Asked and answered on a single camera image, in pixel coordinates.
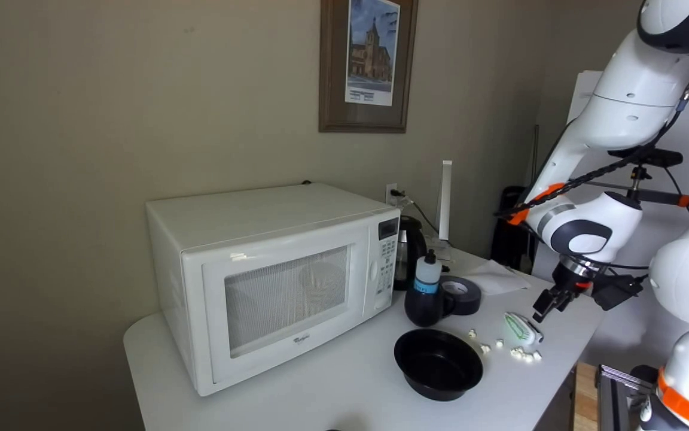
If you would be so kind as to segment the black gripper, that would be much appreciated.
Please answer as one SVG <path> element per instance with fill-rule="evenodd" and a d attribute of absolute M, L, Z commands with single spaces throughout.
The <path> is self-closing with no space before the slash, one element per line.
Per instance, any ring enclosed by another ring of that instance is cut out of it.
<path fill-rule="evenodd" d="M 564 311 L 578 294 L 589 294 L 603 311 L 610 311 L 644 289 L 644 278 L 608 275 L 566 266 L 556 266 L 553 280 L 555 287 L 542 289 L 534 301 L 535 321 L 542 321 L 553 310 Z"/>

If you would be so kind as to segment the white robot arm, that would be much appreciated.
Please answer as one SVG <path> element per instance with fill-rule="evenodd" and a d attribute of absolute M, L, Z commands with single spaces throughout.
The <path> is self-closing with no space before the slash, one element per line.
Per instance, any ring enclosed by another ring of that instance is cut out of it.
<path fill-rule="evenodd" d="M 641 192 L 603 192 L 576 203 L 568 190 L 585 183 L 576 165 L 604 150 L 616 165 L 671 168 L 681 157 L 657 142 L 689 100 L 689 0 L 644 0 L 637 29 L 612 53 L 585 108 L 564 128 L 535 183 L 507 221 L 527 225 L 556 253 L 553 284 L 534 317 L 566 307 L 578 294 L 610 310 L 647 284 L 663 310 L 689 325 L 689 231 L 661 246 L 644 280 L 610 270 L 641 222 Z M 689 429 L 689 330 L 675 342 L 655 378 L 655 410 L 667 427 Z"/>

